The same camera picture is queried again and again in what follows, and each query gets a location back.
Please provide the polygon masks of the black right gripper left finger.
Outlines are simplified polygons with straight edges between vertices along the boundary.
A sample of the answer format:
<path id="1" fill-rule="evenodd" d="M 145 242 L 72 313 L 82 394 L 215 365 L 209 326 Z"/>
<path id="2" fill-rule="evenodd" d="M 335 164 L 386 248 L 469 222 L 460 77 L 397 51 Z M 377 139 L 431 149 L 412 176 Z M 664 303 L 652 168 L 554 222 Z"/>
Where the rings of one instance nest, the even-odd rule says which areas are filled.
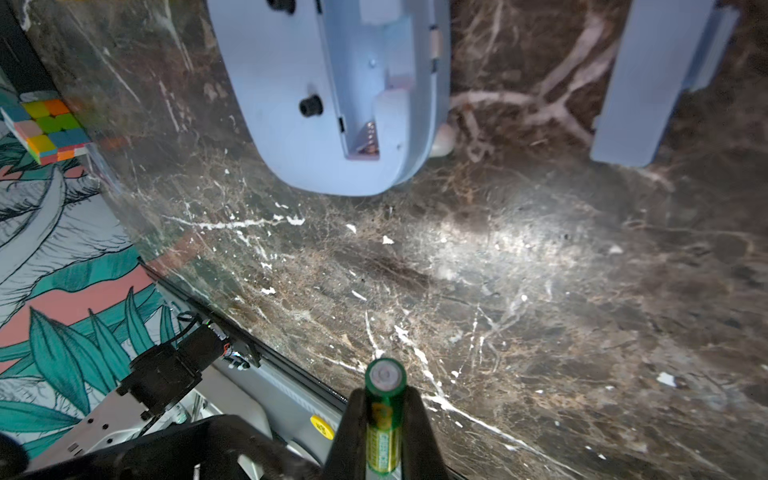
<path id="1" fill-rule="evenodd" d="M 365 390 L 352 391 L 322 471 L 322 479 L 366 478 L 367 405 Z"/>

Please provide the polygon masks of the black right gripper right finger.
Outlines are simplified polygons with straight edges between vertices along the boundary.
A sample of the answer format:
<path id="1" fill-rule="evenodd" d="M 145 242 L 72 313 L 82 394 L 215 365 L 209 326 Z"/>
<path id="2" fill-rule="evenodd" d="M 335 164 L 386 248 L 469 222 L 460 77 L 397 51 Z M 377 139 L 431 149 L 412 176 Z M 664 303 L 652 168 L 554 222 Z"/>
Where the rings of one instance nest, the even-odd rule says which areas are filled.
<path id="1" fill-rule="evenodd" d="M 421 396 L 418 390 L 411 386 L 404 390 L 401 457 L 403 479 L 450 478 Z"/>

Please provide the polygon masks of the green battery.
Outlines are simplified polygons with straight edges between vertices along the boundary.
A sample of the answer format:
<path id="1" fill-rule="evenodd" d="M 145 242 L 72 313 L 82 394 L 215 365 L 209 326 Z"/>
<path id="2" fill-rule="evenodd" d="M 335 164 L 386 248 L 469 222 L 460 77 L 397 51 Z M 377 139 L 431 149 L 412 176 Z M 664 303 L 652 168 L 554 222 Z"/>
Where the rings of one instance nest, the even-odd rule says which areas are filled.
<path id="1" fill-rule="evenodd" d="M 397 360 L 382 357 L 366 370 L 366 462 L 378 475 L 389 475 L 400 464 L 406 386 L 405 369 Z"/>

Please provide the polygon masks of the light blue small alarm clock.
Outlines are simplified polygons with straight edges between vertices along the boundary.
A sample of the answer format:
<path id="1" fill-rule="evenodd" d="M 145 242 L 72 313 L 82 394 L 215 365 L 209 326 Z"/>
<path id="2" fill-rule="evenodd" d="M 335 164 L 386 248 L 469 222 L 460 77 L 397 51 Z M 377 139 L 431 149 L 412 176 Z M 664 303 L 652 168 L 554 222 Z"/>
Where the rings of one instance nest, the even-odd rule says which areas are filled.
<path id="1" fill-rule="evenodd" d="M 288 185 L 380 194 L 450 154 L 446 1 L 211 1 L 243 119 Z"/>

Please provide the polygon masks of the light blue battery cover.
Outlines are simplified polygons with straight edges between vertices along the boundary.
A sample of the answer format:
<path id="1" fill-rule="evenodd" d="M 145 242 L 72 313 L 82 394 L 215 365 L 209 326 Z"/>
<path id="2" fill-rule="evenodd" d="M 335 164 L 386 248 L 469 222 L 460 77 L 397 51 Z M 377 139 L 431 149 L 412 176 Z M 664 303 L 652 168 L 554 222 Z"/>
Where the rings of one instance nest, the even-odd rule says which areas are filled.
<path id="1" fill-rule="evenodd" d="M 680 96 L 711 83 L 739 18 L 738 8 L 716 1 L 634 1 L 590 158 L 650 164 Z"/>

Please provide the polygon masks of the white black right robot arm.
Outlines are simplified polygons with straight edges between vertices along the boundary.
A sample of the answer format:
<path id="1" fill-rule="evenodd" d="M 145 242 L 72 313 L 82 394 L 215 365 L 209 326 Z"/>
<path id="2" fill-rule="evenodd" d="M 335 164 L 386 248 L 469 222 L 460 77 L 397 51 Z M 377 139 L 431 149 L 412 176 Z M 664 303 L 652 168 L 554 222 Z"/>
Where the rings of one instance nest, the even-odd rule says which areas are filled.
<path id="1" fill-rule="evenodd" d="M 366 384 L 352 392 L 329 456 L 318 466 L 268 438 L 235 415 L 223 415 L 158 432 L 50 466 L 32 468 L 24 449 L 1 442 L 4 479 L 240 479 L 239 461 L 253 461 L 267 479 L 363 479 L 366 429 L 384 411 L 400 412 L 402 476 L 447 479 L 450 474 L 432 433 L 419 392 L 404 373 L 382 359 Z"/>

